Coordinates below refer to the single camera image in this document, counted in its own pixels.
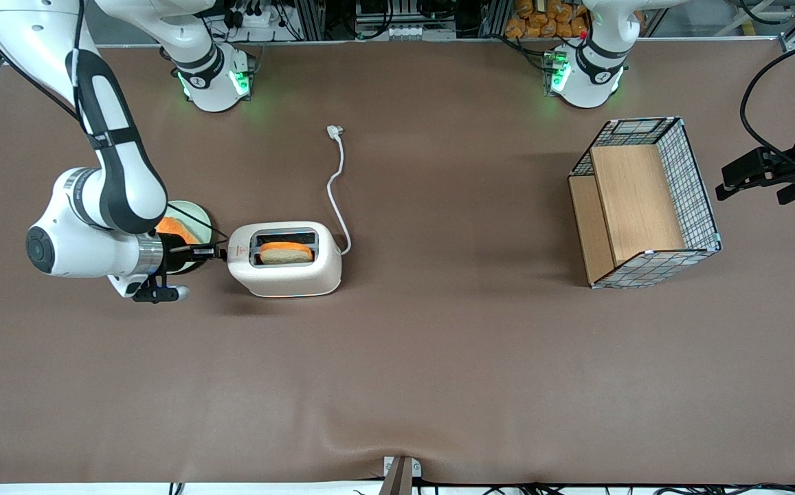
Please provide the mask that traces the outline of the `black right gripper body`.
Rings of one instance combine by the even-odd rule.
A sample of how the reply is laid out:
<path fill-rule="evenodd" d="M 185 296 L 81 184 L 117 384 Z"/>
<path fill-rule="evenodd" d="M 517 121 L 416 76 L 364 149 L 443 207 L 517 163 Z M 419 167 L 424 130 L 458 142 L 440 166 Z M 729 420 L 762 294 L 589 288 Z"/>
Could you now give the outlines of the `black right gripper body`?
<path fill-rule="evenodd" d="M 195 262 L 190 260 L 190 245 L 178 234 L 157 233 L 157 239 L 162 247 L 161 260 L 159 267 L 155 270 L 155 275 L 176 274 L 183 272 L 187 265 L 193 266 Z"/>

